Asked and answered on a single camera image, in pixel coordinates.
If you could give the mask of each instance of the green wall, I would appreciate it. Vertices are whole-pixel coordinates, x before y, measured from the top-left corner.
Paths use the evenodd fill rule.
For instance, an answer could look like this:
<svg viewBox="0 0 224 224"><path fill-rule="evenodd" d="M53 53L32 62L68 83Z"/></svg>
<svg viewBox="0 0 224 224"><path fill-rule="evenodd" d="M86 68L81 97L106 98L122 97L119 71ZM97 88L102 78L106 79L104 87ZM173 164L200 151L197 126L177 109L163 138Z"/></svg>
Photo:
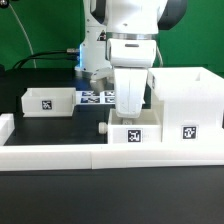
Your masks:
<svg viewBox="0 0 224 224"><path fill-rule="evenodd" d="M224 74L224 1L188 0L182 21L161 31L158 43L165 66L204 66ZM82 0L12 2L34 52L78 47L84 38ZM0 10L0 64L7 69L30 54L10 9ZM38 67L72 67L69 61L38 61Z"/></svg>

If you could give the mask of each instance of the black tabletop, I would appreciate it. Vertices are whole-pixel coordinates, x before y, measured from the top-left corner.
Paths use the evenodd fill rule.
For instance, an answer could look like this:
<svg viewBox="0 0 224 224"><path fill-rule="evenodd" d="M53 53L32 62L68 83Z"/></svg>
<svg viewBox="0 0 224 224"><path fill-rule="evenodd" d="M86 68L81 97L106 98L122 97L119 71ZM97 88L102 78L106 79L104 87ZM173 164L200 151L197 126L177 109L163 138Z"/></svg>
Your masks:
<svg viewBox="0 0 224 224"><path fill-rule="evenodd" d="M0 78L0 112L14 113L16 125L7 145L106 143L96 127L107 120L108 106L80 106L71 118L23 118L20 97L27 88L74 86L90 89L69 69L7 71ZM0 172L0 224L40 223L221 224L224 168Z"/></svg>

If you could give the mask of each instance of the white container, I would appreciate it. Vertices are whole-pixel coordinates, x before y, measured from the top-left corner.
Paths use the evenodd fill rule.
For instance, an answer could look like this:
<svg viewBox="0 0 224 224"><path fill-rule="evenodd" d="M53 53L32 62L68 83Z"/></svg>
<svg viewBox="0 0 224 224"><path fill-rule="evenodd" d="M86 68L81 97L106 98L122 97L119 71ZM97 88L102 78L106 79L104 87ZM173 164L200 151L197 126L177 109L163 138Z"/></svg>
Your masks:
<svg viewBox="0 0 224 224"><path fill-rule="evenodd" d="M149 69L162 142L224 142L224 79L204 68Z"/></svg>
<svg viewBox="0 0 224 224"><path fill-rule="evenodd" d="M121 125L122 119L115 109L110 110L108 121L108 143L161 142L161 125L152 110L143 109L131 125Z"/></svg>
<svg viewBox="0 0 224 224"><path fill-rule="evenodd" d="M0 146L3 146L15 129L13 114L0 116Z"/></svg>
<svg viewBox="0 0 224 224"><path fill-rule="evenodd" d="M72 116L75 88L28 88L22 96L24 117Z"/></svg>

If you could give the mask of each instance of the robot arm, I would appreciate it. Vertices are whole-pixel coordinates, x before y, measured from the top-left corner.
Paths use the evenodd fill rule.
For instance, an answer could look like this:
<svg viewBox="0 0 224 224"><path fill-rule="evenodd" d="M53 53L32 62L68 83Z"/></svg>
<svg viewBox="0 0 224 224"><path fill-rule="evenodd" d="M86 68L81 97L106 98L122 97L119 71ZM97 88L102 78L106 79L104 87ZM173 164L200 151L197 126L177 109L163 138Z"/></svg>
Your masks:
<svg viewBox="0 0 224 224"><path fill-rule="evenodd" d="M92 0L91 12L107 27L106 57L113 67L116 112L140 116L148 75L156 57L153 35L183 17L187 0Z"/></svg>

